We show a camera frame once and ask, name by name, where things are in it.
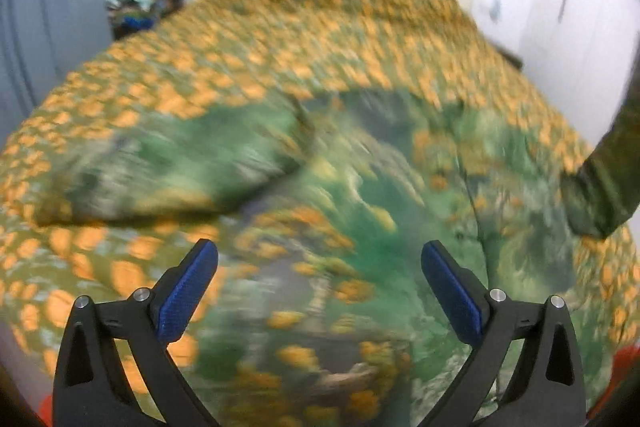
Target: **bedspread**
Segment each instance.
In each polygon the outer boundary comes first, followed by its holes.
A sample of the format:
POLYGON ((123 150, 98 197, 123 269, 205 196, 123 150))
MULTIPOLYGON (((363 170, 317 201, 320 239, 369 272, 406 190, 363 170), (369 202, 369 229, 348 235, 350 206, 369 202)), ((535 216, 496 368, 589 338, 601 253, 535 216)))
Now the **bedspread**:
POLYGON ((205 237, 221 267, 168 350, 223 425, 413 426, 469 352, 420 272, 439 239, 513 299, 567 301, 593 399, 640 264, 626 227, 567 225, 559 173, 587 154, 455 0, 197 0, 10 137, 2 312, 52 374, 77 295, 125 298, 205 237))

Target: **silver screw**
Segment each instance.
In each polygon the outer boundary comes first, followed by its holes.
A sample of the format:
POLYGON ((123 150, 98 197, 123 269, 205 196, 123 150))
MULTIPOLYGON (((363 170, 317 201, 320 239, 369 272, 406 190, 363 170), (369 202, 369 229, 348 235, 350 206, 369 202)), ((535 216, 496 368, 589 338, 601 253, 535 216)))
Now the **silver screw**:
POLYGON ((84 308, 89 304, 89 297, 81 295, 76 299, 76 308, 84 308))
POLYGON ((151 295, 151 290, 149 288, 138 288, 133 292, 133 298, 138 302, 146 301, 149 298, 149 295, 151 295))
POLYGON ((551 304, 553 304, 553 306, 555 306, 556 308, 563 308, 564 299, 562 297, 559 297, 558 295, 553 295, 551 297, 551 304))
POLYGON ((502 302, 506 300, 507 294, 500 290, 500 288, 494 288, 489 292, 489 296, 496 302, 502 302))

